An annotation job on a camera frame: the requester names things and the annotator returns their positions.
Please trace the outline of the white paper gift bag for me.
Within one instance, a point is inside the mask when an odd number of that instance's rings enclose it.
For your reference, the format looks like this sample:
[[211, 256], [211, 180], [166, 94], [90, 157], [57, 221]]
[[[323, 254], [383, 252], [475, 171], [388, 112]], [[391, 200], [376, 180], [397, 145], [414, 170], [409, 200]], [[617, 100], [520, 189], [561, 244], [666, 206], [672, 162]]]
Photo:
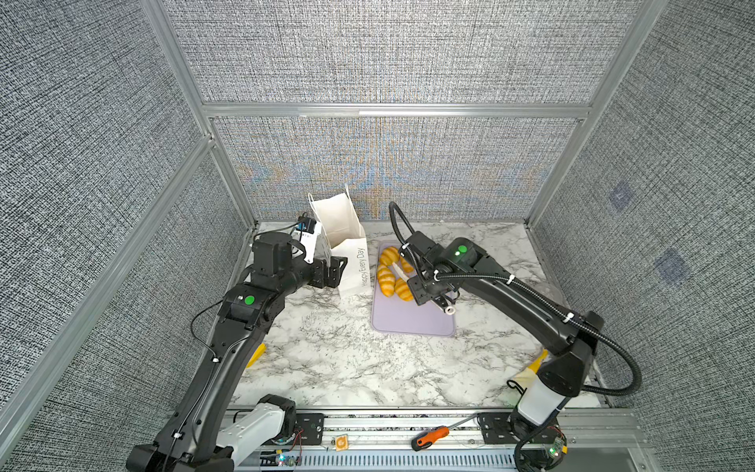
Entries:
[[370, 294], [372, 283], [366, 231], [361, 224], [347, 186], [333, 197], [315, 200], [308, 194], [316, 220], [331, 256], [348, 257], [348, 265], [338, 287], [342, 299]]

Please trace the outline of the small oblong striped roll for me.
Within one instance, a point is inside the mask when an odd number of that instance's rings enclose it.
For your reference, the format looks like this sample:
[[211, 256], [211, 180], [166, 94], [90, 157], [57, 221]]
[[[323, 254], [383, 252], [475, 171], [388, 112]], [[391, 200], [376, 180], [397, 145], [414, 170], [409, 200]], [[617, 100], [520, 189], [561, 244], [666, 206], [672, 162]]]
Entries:
[[377, 267], [376, 281], [385, 297], [391, 297], [395, 293], [396, 276], [391, 267], [379, 265]]

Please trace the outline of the small round striped bun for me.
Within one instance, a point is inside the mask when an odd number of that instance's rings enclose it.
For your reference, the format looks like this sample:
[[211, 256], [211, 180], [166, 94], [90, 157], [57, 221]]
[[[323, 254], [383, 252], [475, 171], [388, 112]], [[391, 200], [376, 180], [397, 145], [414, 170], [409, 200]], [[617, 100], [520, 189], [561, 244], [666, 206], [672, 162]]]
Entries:
[[414, 300], [412, 291], [404, 279], [397, 279], [394, 285], [394, 293], [403, 301], [411, 302]]

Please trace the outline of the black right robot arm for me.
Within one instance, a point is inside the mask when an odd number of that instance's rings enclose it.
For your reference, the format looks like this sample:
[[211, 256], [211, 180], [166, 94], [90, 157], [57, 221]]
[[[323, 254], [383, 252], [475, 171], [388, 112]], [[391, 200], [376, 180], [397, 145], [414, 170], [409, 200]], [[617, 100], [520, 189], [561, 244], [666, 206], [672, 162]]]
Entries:
[[[403, 235], [399, 226], [409, 220], [395, 202], [389, 203], [389, 218], [400, 244], [399, 254], [415, 271], [408, 287], [418, 305], [432, 303], [449, 313], [455, 306], [455, 296], [466, 291], [525, 328], [549, 352], [550, 358], [509, 416], [509, 428], [519, 446], [551, 426], [570, 399], [583, 391], [627, 396], [641, 388], [639, 364], [625, 348], [603, 334], [604, 321], [599, 315], [573, 312], [552, 301], [468, 238], [459, 237], [442, 246], [416, 229]], [[613, 350], [629, 367], [629, 385], [614, 389], [587, 385], [599, 345]]]

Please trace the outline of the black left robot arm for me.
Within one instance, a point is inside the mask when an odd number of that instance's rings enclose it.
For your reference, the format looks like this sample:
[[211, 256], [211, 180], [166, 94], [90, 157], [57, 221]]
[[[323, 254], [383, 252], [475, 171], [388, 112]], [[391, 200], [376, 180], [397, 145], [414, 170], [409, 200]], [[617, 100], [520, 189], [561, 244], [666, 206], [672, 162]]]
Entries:
[[263, 232], [240, 281], [215, 303], [206, 354], [177, 411], [149, 444], [134, 446], [130, 471], [232, 471], [259, 446], [292, 434], [294, 402], [267, 396], [238, 430], [221, 428], [248, 361], [263, 343], [287, 296], [304, 286], [340, 285], [349, 260], [315, 257], [285, 232]]

